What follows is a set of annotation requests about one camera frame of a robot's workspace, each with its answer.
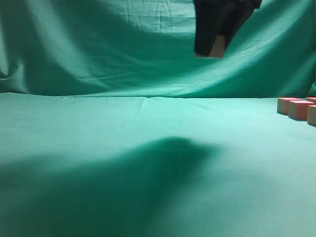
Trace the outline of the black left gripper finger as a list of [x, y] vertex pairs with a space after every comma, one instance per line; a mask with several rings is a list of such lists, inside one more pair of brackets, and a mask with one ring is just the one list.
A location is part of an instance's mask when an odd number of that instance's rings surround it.
[[195, 0], [196, 33], [194, 52], [207, 55], [224, 21], [227, 0]]

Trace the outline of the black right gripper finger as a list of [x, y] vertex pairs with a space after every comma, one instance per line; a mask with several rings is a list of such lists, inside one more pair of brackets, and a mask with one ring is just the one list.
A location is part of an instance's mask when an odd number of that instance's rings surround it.
[[225, 38], [225, 50], [241, 26], [261, 7], [261, 0], [228, 0], [224, 21], [221, 26], [221, 36]]

